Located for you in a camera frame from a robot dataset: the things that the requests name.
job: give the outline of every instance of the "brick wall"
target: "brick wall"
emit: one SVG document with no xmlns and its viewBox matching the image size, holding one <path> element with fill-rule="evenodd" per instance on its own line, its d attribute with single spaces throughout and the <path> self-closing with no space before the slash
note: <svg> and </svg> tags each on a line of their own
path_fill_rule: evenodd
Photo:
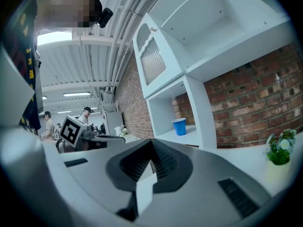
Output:
<svg viewBox="0 0 303 227">
<path fill-rule="evenodd" d="M 289 44 L 205 82 L 218 148 L 264 144 L 283 129 L 303 131 L 303 60 Z M 194 119 L 187 94 L 173 100 L 176 116 Z"/>
<path fill-rule="evenodd" d="M 142 139 L 153 138 L 151 119 L 143 98 L 135 56 L 122 76 L 115 100 L 122 111 L 125 127 L 130 134 Z"/>
</svg>

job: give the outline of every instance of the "white cabinet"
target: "white cabinet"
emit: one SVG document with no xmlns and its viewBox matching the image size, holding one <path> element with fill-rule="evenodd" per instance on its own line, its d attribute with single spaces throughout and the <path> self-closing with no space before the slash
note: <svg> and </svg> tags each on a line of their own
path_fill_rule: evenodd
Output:
<svg viewBox="0 0 303 227">
<path fill-rule="evenodd" d="M 133 37 L 155 137 L 216 148 L 203 83 L 294 37 L 290 18 L 276 0 L 159 0 Z M 196 126 L 188 126 L 189 134 L 179 137 L 171 123 L 175 114 L 170 97 L 185 92 Z"/>
<path fill-rule="evenodd" d="M 105 130 L 106 134 L 116 135 L 115 127 L 123 124 L 121 112 L 105 113 Z"/>
<path fill-rule="evenodd" d="M 176 119 L 171 99 L 186 92 L 196 125 L 186 126 L 186 135 L 178 136 L 171 122 Z M 196 145 L 200 149 L 217 147 L 212 108 L 203 82 L 184 75 L 147 98 L 146 102 L 155 138 Z"/>
</svg>

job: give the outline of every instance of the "dark shirt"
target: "dark shirt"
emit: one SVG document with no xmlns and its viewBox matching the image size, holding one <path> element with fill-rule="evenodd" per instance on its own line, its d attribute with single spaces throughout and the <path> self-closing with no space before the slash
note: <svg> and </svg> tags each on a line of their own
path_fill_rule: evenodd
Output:
<svg viewBox="0 0 303 227">
<path fill-rule="evenodd" d="M 37 2 L 36 0 L 30 0 L 25 8 L 19 7 L 18 9 L 23 9 L 23 12 L 19 13 L 18 17 L 14 17 L 15 21 L 8 24 L 3 37 L 3 45 L 20 75 L 35 90 L 34 20 L 37 15 Z M 19 125 L 32 132 L 41 128 L 36 94 L 28 102 Z"/>
</svg>

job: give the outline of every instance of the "fluorescent light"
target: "fluorescent light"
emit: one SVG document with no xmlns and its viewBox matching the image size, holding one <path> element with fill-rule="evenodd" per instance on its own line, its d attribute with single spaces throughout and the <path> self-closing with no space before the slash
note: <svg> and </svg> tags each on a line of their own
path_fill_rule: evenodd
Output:
<svg viewBox="0 0 303 227">
<path fill-rule="evenodd" d="M 63 93 L 63 96 L 86 96 L 90 95 L 90 92 L 84 92 L 84 93 Z"/>
<path fill-rule="evenodd" d="M 90 109 L 98 109 L 97 107 L 95 107 L 95 108 L 90 108 Z M 82 108 L 82 110 L 84 110 L 84 108 Z"/>
<path fill-rule="evenodd" d="M 52 32 L 38 36 L 37 45 L 72 40 L 71 32 Z"/>
<path fill-rule="evenodd" d="M 63 111 L 63 112 L 57 112 L 57 114 L 62 114 L 62 113 L 70 113 L 71 111 Z"/>
</svg>

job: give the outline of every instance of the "red brick wall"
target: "red brick wall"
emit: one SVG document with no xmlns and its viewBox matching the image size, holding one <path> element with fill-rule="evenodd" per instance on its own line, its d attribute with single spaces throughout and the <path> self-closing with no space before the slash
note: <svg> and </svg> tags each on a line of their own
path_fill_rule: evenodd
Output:
<svg viewBox="0 0 303 227">
<path fill-rule="evenodd" d="M 205 82 L 218 148 L 264 144 L 283 129 L 303 131 L 303 60 L 289 44 Z M 177 117 L 194 123 L 187 94 L 173 100 Z"/>
<path fill-rule="evenodd" d="M 133 55 L 116 91 L 115 100 L 122 111 L 130 134 L 142 139 L 153 138 L 152 124 L 146 100 L 143 98 L 136 59 Z"/>
</svg>

